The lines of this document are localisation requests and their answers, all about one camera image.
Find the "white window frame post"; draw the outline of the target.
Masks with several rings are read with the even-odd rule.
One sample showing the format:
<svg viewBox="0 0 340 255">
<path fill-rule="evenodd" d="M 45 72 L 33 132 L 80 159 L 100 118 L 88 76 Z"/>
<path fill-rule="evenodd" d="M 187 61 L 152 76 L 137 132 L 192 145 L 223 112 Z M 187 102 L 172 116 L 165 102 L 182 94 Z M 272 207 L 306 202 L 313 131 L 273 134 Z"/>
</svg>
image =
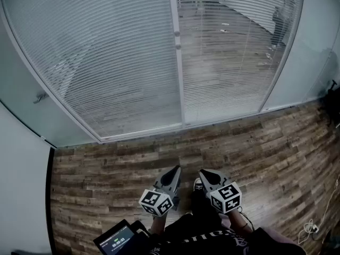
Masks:
<svg viewBox="0 0 340 255">
<path fill-rule="evenodd" d="M 172 13 L 172 22 L 174 31 L 180 31 L 179 26 L 179 15 L 177 9 L 177 0 L 170 0 L 171 5 L 171 13 Z M 176 37 L 174 35 L 175 45 L 181 44 L 180 35 Z M 181 105 L 181 122 L 182 129 L 185 128 L 185 103 L 184 103 L 184 89 L 183 89 L 183 66 L 182 66 L 182 51 L 176 50 L 176 59 L 177 59 L 177 73 L 178 73 L 178 88 L 180 93 L 180 105 Z"/>
</svg>

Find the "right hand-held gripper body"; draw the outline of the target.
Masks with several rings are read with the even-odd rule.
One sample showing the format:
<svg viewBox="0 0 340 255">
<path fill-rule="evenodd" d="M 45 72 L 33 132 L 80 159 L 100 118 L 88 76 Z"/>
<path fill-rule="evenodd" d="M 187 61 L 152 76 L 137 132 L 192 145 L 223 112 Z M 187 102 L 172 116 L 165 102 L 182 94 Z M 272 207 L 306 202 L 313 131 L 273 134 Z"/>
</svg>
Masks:
<svg viewBox="0 0 340 255">
<path fill-rule="evenodd" d="M 208 198 L 219 213 L 227 214 L 241 205 L 241 190 L 234 181 L 208 193 Z"/>
</svg>

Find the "person's black shirt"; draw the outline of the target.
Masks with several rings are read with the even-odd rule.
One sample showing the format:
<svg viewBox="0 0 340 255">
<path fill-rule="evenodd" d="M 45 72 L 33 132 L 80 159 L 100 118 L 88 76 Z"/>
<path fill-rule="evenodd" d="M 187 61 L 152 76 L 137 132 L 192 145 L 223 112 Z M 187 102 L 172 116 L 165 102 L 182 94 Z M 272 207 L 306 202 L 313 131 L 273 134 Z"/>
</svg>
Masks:
<svg viewBox="0 0 340 255">
<path fill-rule="evenodd" d="M 291 240 L 268 228 L 242 236 L 232 228 L 202 225 L 187 214 L 149 238 L 144 255 L 307 255 Z"/>
</svg>

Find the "person's right forearm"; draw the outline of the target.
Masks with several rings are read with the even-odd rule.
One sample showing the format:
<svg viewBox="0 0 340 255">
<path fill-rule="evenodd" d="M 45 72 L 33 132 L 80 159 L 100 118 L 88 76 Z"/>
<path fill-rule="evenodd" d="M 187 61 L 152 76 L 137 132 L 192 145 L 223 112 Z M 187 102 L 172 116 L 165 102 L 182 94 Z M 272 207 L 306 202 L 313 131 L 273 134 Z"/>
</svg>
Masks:
<svg viewBox="0 0 340 255">
<path fill-rule="evenodd" d="M 237 210 L 231 210 L 227 214 L 218 214 L 225 227 L 231 228 L 237 234 L 246 236 L 253 232 L 253 229 L 244 220 L 241 213 Z"/>
</svg>

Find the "black tablet with screen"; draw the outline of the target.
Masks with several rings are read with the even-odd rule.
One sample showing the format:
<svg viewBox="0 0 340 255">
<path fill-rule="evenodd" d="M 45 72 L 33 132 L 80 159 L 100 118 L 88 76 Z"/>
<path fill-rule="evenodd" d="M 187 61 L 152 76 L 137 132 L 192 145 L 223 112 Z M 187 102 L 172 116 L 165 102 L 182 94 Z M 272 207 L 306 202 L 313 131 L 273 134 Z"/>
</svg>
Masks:
<svg viewBox="0 0 340 255">
<path fill-rule="evenodd" d="M 123 219 L 93 242 L 103 255 L 145 255 L 150 247 L 150 237 L 139 220 L 130 224 Z"/>
</svg>

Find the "frosted glass panel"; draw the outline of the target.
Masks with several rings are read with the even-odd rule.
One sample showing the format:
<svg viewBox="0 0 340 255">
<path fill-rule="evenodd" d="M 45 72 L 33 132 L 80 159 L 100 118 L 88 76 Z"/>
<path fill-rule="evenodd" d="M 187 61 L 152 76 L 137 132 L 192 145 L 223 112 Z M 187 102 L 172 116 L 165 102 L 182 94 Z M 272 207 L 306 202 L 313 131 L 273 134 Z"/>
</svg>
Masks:
<svg viewBox="0 0 340 255">
<path fill-rule="evenodd" d="M 274 111 L 314 100 L 324 87 L 320 81 L 334 53 L 340 28 L 340 0 L 303 0 L 300 22 L 283 69 L 263 105 Z"/>
</svg>

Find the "frosted glass door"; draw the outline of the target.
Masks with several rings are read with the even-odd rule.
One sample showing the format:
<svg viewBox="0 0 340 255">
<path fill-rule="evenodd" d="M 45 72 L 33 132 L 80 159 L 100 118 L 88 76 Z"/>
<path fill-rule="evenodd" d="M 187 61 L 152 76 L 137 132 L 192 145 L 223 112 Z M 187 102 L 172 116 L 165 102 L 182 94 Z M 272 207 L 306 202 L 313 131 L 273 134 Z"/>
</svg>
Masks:
<svg viewBox="0 0 340 255">
<path fill-rule="evenodd" d="M 36 95 L 49 97 L 33 104 Z M 19 47 L 0 0 L 0 103 L 35 135 L 54 147 L 94 143 L 86 130 L 52 95 Z"/>
</svg>

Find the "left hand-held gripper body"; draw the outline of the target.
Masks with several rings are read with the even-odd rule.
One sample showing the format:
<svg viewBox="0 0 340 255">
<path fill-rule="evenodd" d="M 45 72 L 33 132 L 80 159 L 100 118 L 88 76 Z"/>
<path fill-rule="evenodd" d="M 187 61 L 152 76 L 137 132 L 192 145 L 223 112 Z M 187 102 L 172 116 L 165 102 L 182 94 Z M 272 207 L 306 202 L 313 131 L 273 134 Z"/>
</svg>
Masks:
<svg viewBox="0 0 340 255">
<path fill-rule="evenodd" d="M 152 186 L 144 190 L 139 205 L 145 212 L 153 216 L 163 217 L 170 210 L 177 210 L 180 201 L 177 192 L 178 188 L 163 190 Z"/>
</svg>

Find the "person's black trousers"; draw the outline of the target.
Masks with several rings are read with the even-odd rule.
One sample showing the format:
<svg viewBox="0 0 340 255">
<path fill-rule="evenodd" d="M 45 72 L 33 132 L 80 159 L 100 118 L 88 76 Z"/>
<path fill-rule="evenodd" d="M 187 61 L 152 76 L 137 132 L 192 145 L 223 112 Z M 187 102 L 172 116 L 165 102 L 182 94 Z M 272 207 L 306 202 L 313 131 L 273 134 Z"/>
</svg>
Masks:
<svg viewBox="0 0 340 255">
<path fill-rule="evenodd" d="M 194 190 L 192 192 L 191 214 L 185 214 L 183 217 L 204 226 L 218 227 L 221 225 L 221 219 L 215 208 L 210 204 L 204 190 Z"/>
</svg>

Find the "black equipment stand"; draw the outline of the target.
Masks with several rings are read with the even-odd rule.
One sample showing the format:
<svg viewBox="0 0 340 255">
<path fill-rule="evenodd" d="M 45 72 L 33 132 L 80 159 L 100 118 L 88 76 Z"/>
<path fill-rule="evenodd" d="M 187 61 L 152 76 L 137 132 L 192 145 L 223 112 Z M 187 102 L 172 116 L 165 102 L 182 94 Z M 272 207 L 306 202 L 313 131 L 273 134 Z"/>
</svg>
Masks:
<svg viewBox="0 0 340 255">
<path fill-rule="evenodd" d="M 318 111 L 325 112 L 328 115 L 328 126 L 332 123 L 335 128 L 340 126 L 340 87 L 334 89 L 337 85 L 335 80 L 332 80 L 331 87 L 328 89 L 326 95 L 321 98 L 321 106 Z"/>
</svg>

